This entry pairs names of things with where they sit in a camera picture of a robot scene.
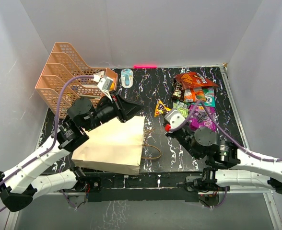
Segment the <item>purple snack bag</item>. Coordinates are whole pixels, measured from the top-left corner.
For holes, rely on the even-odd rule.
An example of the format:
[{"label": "purple snack bag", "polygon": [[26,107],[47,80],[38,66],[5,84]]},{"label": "purple snack bag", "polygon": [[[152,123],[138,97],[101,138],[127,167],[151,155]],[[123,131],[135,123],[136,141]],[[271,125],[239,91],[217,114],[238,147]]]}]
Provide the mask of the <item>purple snack bag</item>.
[{"label": "purple snack bag", "polygon": [[[209,110],[210,114],[215,117],[215,109],[214,107],[207,107]],[[189,121],[189,127],[195,131],[199,127],[208,127],[212,131],[216,131],[216,125],[210,120],[208,117],[206,111],[204,110],[203,106],[198,105],[198,107],[195,109],[193,116],[190,118]]]}]

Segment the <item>gray floor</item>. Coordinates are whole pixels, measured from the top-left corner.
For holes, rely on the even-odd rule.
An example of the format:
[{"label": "gray floor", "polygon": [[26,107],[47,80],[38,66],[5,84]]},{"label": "gray floor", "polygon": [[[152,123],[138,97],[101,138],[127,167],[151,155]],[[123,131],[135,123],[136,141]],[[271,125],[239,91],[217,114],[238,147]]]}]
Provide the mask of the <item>gray floor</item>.
[{"label": "gray floor", "polygon": [[15,230],[272,230],[263,194],[228,194],[210,211],[183,201],[109,201],[68,208],[61,195],[39,197]]}]

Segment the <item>computer mouse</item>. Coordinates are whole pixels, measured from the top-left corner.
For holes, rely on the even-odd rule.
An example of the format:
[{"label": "computer mouse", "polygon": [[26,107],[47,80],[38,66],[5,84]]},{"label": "computer mouse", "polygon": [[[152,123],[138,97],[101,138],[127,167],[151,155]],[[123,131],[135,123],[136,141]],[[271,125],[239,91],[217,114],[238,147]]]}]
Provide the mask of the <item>computer mouse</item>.
[{"label": "computer mouse", "polygon": [[121,82],[124,88],[130,88],[133,84],[133,74],[131,69],[123,69],[121,71]]}]

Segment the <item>red snack bag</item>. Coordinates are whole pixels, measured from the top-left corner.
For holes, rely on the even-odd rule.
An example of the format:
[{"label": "red snack bag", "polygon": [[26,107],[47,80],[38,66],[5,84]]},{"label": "red snack bag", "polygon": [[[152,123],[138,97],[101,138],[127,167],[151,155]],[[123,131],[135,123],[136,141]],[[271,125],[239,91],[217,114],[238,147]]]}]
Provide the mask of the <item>red snack bag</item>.
[{"label": "red snack bag", "polygon": [[183,90],[198,87],[218,87],[215,83],[196,72],[181,73],[176,75],[176,81],[183,85]]}]

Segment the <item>table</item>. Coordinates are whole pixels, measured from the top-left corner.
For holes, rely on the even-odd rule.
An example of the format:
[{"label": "table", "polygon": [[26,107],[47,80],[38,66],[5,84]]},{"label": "table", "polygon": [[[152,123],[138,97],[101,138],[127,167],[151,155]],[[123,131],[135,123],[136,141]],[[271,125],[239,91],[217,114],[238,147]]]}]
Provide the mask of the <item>table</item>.
[{"label": "table", "polygon": [[[158,69],[133,69],[133,86],[125,89],[121,86],[120,72],[122,69],[114,69],[118,75],[117,91],[129,100],[145,105],[140,115],[145,116],[145,130],[154,129],[145,143],[155,145],[162,151],[162,157],[158,161],[142,160],[140,173],[163,173],[163,172],[201,172],[206,166],[204,160],[193,159],[175,139],[164,135],[163,118],[154,118],[154,111],[158,100],[172,108],[171,95],[173,91],[173,78],[176,74],[194,71],[210,79],[219,85],[216,89],[216,120],[240,144],[242,139],[236,123],[234,112],[223,81],[221,67],[190,67],[190,68],[158,68]],[[48,110],[43,125],[40,142],[44,143],[53,129],[54,115]],[[143,156],[156,156],[154,148],[144,147]],[[45,174],[55,173],[58,169],[66,170],[74,166],[71,155],[60,159],[45,171]]]}]

